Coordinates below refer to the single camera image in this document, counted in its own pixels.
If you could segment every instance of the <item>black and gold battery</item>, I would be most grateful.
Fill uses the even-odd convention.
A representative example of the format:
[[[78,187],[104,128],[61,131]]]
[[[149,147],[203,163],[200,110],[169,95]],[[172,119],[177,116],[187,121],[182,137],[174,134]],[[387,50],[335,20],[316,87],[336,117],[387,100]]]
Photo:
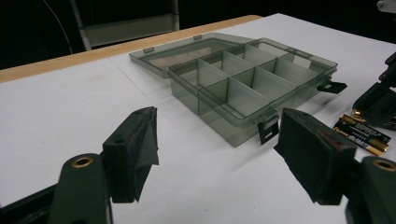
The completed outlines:
[[[380,156],[388,150],[388,142],[390,141],[389,136],[351,118],[348,115],[341,116],[341,118],[335,123],[333,129],[376,156]]]

